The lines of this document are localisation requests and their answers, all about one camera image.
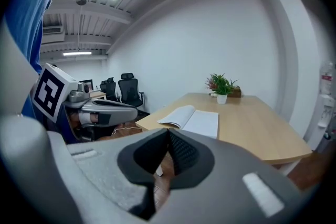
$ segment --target mesh office chair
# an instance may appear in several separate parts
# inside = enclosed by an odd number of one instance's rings
[[[118,101],[120,102],[120,97],[116,98],[116,83],[113,81],[113,78],[108,78],[107,79],[107,84],[106,85],[106,99],[111,100],[111,101]]]
[[[133,73],[121,74],[121,80],[118,81],[121,91],[121,102],[139,107],[143,104],[143,92],[138,94],[138,80],[134,78]]]
[[[99,87],[100,87],[100,90],[101,90],[102,92],[106,93],[107,80],[103,80],[103,81],[101,82],[101,85],[99,85]]]

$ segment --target potted plant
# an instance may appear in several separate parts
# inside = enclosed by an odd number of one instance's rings
[[[234,83],[230,82],[223,75],[211,74],[211,77],[207,79],[206,85],[209,89],[217,93],[217,103],[225,104],[227,95],[234,90]]]

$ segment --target ceiling light fixture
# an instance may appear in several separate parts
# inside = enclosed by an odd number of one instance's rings
[[[76,51],[76,52],[64,52],[63,56],[71,56],[71,55],[91,55],[90,51]]]

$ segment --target open notebook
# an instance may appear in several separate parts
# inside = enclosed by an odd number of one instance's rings
[[[157,122],[173,124],[181,130],[217,138],[218,113],[196,110],[192,105],[177,108]]]

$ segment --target wooden table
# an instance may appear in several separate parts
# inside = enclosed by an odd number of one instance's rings
[[[208,94],[188,93],[137,121],[136,125],[144,131],[174,127],[160,124],[157,120],[184,105],[218,112],[217,139],[241,146],[269,164],[291,163],[311,154],[308,145],[294,129],[256,96],[228,98],[223,105],[217,104],[216,98]]]
[[[95,92],[90,92],[90,97],[91,98],[102,98],[106,100],[106,93],[101,92],[101,91],[95,91]]]

